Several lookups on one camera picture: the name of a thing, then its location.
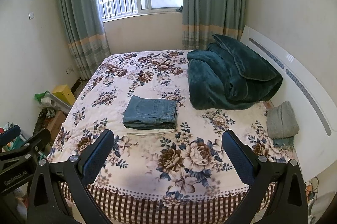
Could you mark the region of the brown cardboard box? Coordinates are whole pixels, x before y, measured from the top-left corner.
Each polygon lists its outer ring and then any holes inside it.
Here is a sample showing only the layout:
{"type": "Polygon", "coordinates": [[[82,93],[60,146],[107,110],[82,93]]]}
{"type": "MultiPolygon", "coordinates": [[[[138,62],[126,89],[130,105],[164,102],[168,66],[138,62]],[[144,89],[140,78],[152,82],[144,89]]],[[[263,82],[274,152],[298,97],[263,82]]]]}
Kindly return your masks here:
{"type": "Polygon", "coordinates": [[[47,129],[50,131],[52,142],[55,141],[65,120],[66,116],[64,115],[64,113],[62,111],[57,111],[54,118],[49,122],[47,129]]]}

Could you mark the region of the floral bed cover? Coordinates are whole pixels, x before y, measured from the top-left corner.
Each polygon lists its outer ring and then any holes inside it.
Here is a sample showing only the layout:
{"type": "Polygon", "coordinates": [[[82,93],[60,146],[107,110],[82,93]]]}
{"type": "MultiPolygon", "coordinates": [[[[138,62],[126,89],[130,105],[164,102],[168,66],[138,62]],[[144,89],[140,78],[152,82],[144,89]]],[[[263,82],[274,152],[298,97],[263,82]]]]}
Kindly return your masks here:
{"type": "Polygon", "coordinates": [[[268,137],[264,103],[240,111],[194,109],[187,69],[186,51],[112,55],[62,124],[50,162],[82,153],[105,129],[114,133],[114,148],[88,187],[113,222],[223,223],[248,189],[222,148],[228,129],[270,161],[285,163],[295,156],[268,137]],[[122,120],[132,96],[175,100],[175,131],[127,134],[122,120]]]}

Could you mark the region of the left teal curtain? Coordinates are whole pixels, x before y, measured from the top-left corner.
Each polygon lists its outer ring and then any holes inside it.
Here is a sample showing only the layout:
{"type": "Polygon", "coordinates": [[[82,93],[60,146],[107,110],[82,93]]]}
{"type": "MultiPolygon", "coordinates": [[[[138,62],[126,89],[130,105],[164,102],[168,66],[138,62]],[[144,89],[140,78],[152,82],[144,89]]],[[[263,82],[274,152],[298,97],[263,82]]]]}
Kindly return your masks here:
{"type": "Polygon", "coordinates": [[[82,79],[111,55],[98,0],[57,0],[68,48],[82,79]]]}

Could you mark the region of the dark teal plush blanket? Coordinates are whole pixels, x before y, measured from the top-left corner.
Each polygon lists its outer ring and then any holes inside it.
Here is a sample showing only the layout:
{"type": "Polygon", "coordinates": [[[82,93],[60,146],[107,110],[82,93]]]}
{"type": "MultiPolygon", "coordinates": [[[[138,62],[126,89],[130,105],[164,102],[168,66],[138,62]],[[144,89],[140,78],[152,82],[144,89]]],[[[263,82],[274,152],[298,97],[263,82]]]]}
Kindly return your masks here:
{"type": "Polygon", "coordinates": [[[187,53],[190,102],[197,110],[245,110],[270,100],[283,77],[240,41],[215,34],[205,50],[187,53]]]}

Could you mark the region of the yellow box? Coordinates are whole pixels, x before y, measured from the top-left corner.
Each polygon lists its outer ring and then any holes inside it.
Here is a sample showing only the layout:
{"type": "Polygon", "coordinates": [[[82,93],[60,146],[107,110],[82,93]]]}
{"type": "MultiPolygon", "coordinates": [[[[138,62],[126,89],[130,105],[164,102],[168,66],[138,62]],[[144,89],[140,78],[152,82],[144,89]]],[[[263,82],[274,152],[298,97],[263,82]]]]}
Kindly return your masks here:
{"type": "Polygon", "coordinates": [[[76,101],[74,94],[67,84],[56,86],[53,89],[52,94],[69,106],[73,106],[76,101]]]}

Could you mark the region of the white folded cloth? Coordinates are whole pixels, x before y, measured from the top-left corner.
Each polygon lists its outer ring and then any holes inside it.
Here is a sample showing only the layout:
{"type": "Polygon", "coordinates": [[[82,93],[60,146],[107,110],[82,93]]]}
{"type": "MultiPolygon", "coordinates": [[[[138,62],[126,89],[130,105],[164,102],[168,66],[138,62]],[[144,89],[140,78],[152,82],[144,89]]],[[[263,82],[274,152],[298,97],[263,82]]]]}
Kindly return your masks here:
{"type": "Polygon", "coordinates": [[[127,129],[126,133],[129,135],[136,136],[148,136],[148,135],[157,135],[165,133],[173,133],[175,129],[149,129],[149,130],[139,130],[139,129],[127,129]]]}

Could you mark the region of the blue denim jeans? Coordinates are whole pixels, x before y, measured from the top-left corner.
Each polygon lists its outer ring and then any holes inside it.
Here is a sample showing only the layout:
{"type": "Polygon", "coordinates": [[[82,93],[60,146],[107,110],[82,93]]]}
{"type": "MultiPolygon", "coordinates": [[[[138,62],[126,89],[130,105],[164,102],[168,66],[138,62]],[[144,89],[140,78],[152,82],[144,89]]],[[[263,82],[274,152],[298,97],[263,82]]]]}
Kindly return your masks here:
{"type": "Polygon", "coordinates": [[[132,96],[123,114],[123,125],[138,130],[175,129],[177,102],[132,96]]]}

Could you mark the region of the grey folded towel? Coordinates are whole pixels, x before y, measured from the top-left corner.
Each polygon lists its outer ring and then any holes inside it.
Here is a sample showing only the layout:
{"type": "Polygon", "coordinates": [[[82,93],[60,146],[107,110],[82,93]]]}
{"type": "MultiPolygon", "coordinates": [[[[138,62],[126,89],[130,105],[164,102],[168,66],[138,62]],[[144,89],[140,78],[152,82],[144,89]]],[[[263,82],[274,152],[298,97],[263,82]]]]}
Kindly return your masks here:
{"type": "Polygon", "coordinates": [[[295,112],[289,101],[267,111],[267,133],[271,139],[294,137],[299,132],[295,112]]]}

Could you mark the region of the white headboard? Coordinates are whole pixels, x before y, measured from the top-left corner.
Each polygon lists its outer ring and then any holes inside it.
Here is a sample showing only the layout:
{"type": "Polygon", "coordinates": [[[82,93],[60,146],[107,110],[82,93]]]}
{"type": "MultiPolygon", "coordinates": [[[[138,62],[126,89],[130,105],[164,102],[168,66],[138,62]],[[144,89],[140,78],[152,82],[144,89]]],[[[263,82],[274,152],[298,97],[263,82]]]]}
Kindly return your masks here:
{"type": "Polygon", "coordinates": [[[336,105],[317,79],[284,48],[245,26],[241,42],[273,65],[283,77],[271,102],[289,101],[299,125],[294,146],[303,178],[309,180],[336,161],[336,105]]]}

